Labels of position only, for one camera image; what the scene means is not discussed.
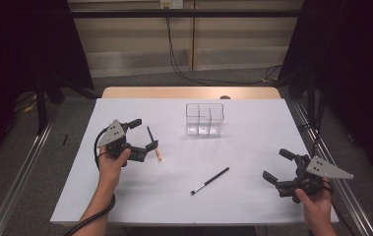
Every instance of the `aluminum rail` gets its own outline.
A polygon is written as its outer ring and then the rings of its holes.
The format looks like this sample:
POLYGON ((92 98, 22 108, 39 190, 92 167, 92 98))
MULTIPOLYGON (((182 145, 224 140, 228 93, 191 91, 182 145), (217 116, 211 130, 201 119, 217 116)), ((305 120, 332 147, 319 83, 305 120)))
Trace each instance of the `aluminum rail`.
POLYGON ((20 199, 21 193, 27 184, 31 171, 35 166, 36 160, 38 159, 42 147, 44 146, 45 141, 48 138, 48 135, 51 131, 52 123, 55 120, 57 113, 58 108, 55 108, 52 112, 51 119, 48 122, 47 126, 44 128, 40 135, 35 137, 30 152, 27 154, 20 172, 15 178, 14 183, 12 184, 2 205, 0 206, 0 235, 2 235, 8 223, 8 220, 11 217, 12 212, 14 211, 15 205, 20 199))
MULTIPOLYGON (((301 102, 294 103, 296 111, 304 124, 308 124, 309 120, 307 118, 307 111, 301 102)), ((312 140, 312 143, 315 143, 316 135, 318 134, 315 129, 308 127, 308 134, 312 140)), ((317 151, 319 152, 320 157, 324 158, 328 162, 332 163, 333 165, 337 166, 333 157, 331 156, 328 148, 326 147, 324 141, 319 137, 318 142, 316 144, 317 151)), ((344 179, 333 179, 335 183, 335 187, 339 191, 342 196, 342 200, 344 201, 346 207, 348 208, 349 213, 351 214, 352 219, 354 220, 355 224, 357 225, 358 230, 360 231, 361 235, 363 236, 371 236, 373 235, 373 227, 367 218, 366 213, 364 212, 363 207, 358 202, 357 198, 354 196, 354 193, 348 187, 346 181, 344 179)))

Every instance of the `metal bar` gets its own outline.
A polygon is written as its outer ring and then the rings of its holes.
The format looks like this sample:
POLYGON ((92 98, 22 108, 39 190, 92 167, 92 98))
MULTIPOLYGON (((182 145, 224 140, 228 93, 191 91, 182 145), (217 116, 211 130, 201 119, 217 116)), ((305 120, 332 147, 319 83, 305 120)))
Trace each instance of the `metal bar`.
MULTIPOLYGON (((303 106, 301 102, 294 103, 296 111, 300 116, 301 120, 305 123, 309 123, 309 119, 307 118, 307 111, 306 108, 303 106)), ((308 127, 308 134, 312 140, 312 143, 315 142, 315 138, 317 135, 317 131, 308 127)), ((332 163, 333 165, 337 166, 331 153, 329 152, 327 146, 325 145, 324 141, 319 137, 317 142, 317 150, 320 154, 320 157, 324 158, 328 162, 332 163)), ((348 184, 345 180, 334 179, 333 182, 335 183, 335 187, 339 191, 342 196, 342 200, 344 201, 348 211, 351 214, 352 219, 354 220, 355 224, 357 225, 358 230, 360 231, 361 235, 369 236, 373 235, 373 226, 371 225, 369 219, 367 218, 366 213, 364 212, 363 207, 358 202, 357 198, 354 196, 354 193, 349 188, 348 184)))
POLYGON ((70 14, 73 18, 298 18, 302 15, 302 11, 202 9, 72 10, 70 14))
POLYGON ((47 123, 45 129, 42 131, 40 135, 36 136, 32 144, 32 147, 30 149, 30 152, 28 153, 26 160, 24 161, 24 164, 20 169, 20 172, 15 178, 14 183, 12 184, 2 205, 0 206, 0 235, 2 235, 6 224, 8 223, 8 220, 15 208, 15 205, 17 204, 20 198, 20 195, 28 181, 28 178, 36 163, 36 160, 42 150, 42 147, 44 146, 44 143, 48 138, 48 135, 51 130, 52 122, 54 121, 58 113, 57 110, 58 110, 57 108, 53 110, 51 119, 47 123))

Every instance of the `wrist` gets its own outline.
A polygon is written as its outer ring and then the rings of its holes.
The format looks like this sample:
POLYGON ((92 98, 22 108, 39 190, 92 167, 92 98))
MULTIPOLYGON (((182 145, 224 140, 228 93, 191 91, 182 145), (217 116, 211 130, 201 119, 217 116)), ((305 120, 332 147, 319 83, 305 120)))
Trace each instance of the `wrist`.
POLYGON ((310 230, 314 236, 337 236, 337 233, 334 230, 334 227, 331 223, 321 228, 310 229, 310 230))

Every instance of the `pencil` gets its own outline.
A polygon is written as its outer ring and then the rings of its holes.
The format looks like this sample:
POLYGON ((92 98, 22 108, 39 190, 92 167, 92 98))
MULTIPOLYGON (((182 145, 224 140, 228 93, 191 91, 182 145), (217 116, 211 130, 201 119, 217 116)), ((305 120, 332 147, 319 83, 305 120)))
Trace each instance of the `pencil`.
MULTIPOLYGON (((150 128, 147 127, 147 129, 149 130, 149 134, 150 134, 150 138, 152 139, 152 142, 154 142, 155 139, 153 138, 153 135, 152 135, 152 132, 150 131, 150 128)), ((161 161, 161 155, 159 153, 158 147, 155 148, 155 154, 157 155, 158 161, 161 161)))

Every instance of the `wooden table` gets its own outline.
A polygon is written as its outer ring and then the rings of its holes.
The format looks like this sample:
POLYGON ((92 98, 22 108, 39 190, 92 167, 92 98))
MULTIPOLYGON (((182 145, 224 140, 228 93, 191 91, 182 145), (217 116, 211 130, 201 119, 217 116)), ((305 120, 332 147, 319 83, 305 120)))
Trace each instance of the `wooden table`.
POLYGON ((202 98, 275 99, 276 88, 270 87, 110 87, 102 98, 202 98))

